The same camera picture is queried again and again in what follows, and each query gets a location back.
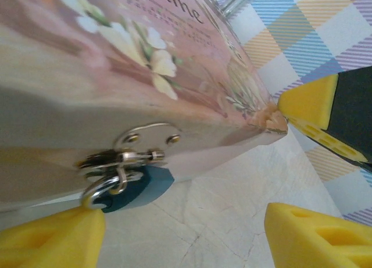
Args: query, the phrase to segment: metal hasp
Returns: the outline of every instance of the metal hasp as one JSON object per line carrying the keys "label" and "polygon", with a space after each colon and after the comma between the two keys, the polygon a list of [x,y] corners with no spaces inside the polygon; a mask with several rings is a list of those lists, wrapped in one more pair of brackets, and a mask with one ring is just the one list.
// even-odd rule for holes
{"label": "metal hasp", "polygon": [[94,182],[83,192],[81,204],[90,209],[103,209],[102,194],[122,193],[131,181],[143,177],[141,166],[161,162],[165,150],[181,139],[181,131],[168,123],[156,123],[125,132],[113,149],[88,156],[77,163],[79,175]]}

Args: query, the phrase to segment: plaid fabric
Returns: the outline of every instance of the plaid fabric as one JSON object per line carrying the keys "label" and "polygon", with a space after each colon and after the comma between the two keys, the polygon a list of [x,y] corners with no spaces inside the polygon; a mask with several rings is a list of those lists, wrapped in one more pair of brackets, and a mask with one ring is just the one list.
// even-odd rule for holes
{"label": "plaid fabric", "polygon": [[[274,97],[372,65],[372,0],[254,0],[230,22]],[[344,217],[371,225],[372,176],[298,139]]]}

